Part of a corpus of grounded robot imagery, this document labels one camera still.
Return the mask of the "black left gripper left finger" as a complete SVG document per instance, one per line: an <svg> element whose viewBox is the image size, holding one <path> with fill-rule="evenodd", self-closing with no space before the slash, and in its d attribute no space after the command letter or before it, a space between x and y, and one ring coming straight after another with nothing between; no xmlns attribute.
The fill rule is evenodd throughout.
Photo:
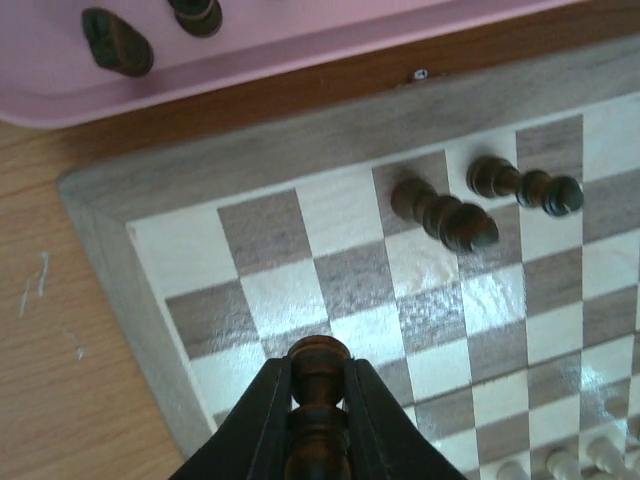
<svg viewBox="0 0 640 480"><path fill-rule="evenodd" d="M282 479L292 361L269 359L216 433L173 475L190 479Z"/></svg>

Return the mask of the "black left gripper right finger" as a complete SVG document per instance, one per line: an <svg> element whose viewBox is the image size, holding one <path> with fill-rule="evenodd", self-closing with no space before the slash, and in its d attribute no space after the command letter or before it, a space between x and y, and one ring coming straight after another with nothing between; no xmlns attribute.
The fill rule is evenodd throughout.
<svg viewBox="0 0 640 480"><path fill-rule="evenodd" d="M345 404L354 479L463 480L421 435L370 362L344 364Z"/></svg>

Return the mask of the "dark bishop chess piece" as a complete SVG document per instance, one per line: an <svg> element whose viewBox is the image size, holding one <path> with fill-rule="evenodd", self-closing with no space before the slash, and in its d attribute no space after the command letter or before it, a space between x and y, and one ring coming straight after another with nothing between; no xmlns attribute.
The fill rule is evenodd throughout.
<svg viewBox="0 0 640 480"><path fill-rule="evenodd" d="M292 396L298 407L287 416L286 479L349 479L345 361L350 352L333 337L307 336L288 351Z"/></svg>

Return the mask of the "dark king chess piece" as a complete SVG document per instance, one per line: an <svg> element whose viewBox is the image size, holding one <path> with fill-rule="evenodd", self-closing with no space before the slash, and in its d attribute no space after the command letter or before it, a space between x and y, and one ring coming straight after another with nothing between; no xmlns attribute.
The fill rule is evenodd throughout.
<svg viewBox="0 0 640 480"><path fill-rule="evenodd" d="M391 208L455 253L472 253L499 242L496 222L483 208L439 194L420 178L408 178L394 187Z"/></svg>

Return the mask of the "dark queen chess piece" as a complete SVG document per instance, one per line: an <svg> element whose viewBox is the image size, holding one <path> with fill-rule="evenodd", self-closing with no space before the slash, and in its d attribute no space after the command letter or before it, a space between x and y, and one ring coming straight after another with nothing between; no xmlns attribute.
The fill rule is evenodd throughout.
<svg viewBox="0 0 640 480"><path fill-rule="evenodd" d="M506 159L476 158L467 170L467 185L477 195L497 199L513 196L528 209L541 209L555 218L578 212L584 204L579 182L572 176L553 176L534 169L520 172Z"/></svg>

